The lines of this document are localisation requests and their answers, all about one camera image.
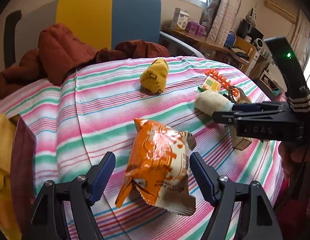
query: orange spiral toy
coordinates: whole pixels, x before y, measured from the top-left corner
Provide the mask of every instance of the orange spiral toy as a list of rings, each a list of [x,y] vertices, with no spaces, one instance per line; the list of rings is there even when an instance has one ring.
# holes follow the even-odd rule
[[[231,82],[226,81],[226,78],[223,78],[223,74],[219,75],[218,71],[215,71],[213,68],[211,68],[210,70],[207,70],[205,72],[205,75],[214,78],[216,81],[221,83],[223,88],[225,88],[227,91],[229,90],[229,86],[231,86]],[[233,89],[232,91],[233,91],[233,95],[235,97],[237,97],[239,95],[238,89]]]

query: hand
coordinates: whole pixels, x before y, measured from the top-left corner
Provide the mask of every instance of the hand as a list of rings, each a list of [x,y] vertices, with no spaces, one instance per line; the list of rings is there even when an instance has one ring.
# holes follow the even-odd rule
[[[293,175],[296,163],[300,163],[303,159],[306,147],[299,147],[291,150],[286,147],[285,144],[280,143],[278,147],[278,153],[282,158],[282,168],[284,170],[285,179],[288,179]],[[310,147],[308,149],[308,155],[306,161],[310,162]]]

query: black cable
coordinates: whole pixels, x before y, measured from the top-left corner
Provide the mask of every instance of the black cable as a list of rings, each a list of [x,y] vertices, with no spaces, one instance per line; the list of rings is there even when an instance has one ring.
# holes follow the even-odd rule
[[[296,186],[296,184],[297,184],[297,181],[298,181],[298,179],[299,179],[299,177],[300,177],[300,175],[301,175],[301,173],[302,173],[303,167],[305,166],[305,160],[306,160],[306,157],[307,157],[307,155],[308,155],[309,147],[310,147],[310,138],[308,139],[307,147],[306,147],[306,149],[305,149],[305,153],[304,153],[304,155],[303,155],[303,158],[302,158],[302,161],[301,161],[301,167],[300,167],[300,169],[299,169],[299,171],[298,171],[297,177],[295,178],[295,181],[294,181],[292,187],[290,187],[290,189],[288,190],[288,192],[287,192],[285,198],[284,198],[284,199],[279,203],[279,205],[275,208],[275,210],[274,210],[275,213],[278,213],[278,212],[285,206],[287,200],[291,197],[291,195],[292,195],[292,193],[293,193],[293,191],[294,191],[294,188],[295,188],[295,186]]]

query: metal bolt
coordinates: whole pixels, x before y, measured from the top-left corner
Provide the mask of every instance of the metal bolt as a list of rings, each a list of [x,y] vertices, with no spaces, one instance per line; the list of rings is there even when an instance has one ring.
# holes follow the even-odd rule
[[[52,180],[47,180],[47,181],[45,182],[45,186],[49,187],[49,186],[51,186],[51,185],[53,185],[53,181],[52,181]]]
[[[223,181],[223,182],[228,181],[228,177],[227,177],[227,176],[225,176],[225,175],[221,175],[221,176],[219,176],[219,179],[220,179],[221,181]]]
[[[258,182],[258,181],[256,181],[256,180],[253,180],[252,181],[252,186],[253,187],[259,187],[261,184]]]
[[[86,176],[85,175],[79,175],[79,176],[77,176],[77,180],[79,180],[79,181],[83,181],[83,180],[85,180],[86,179]]]

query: striped fabric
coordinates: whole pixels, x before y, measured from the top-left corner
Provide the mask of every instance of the striped fabric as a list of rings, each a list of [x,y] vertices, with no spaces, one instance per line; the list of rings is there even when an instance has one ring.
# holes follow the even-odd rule
[[[68,77],[62,87],[47,80],[28,85],[0,101],[0,113],[20,113],[37,137],[35,187],[85,174],[107,151],[116,155],[116,168],[101,200],[92,211],[105,239],[200,239],[212,214],[192,173],[189,190],[196,197],[196,212],[178,216],[147,205],[134,191],[118,209],[115,199],[136,135],[134,118],[149,118],[179,131],[189,130],[197,140],[206,163],[233,181],[258,180],[274,204],[283,173],[278,142],[256,139],[244,151],[234,150],[228,128],[216,124],[194,108],[197,86],[205,71],[215,68],[243,89],[253,102],[268,100],[239,70],[195,57],[168,58],[169,75],[164,93],[153,95],[140,87],[141,73],[154,59],[129,59],[86,67]],[[234,237],[240,205],[234,213],[226,239]],[[65,203],[72,239],[78,239],[70,204]]]

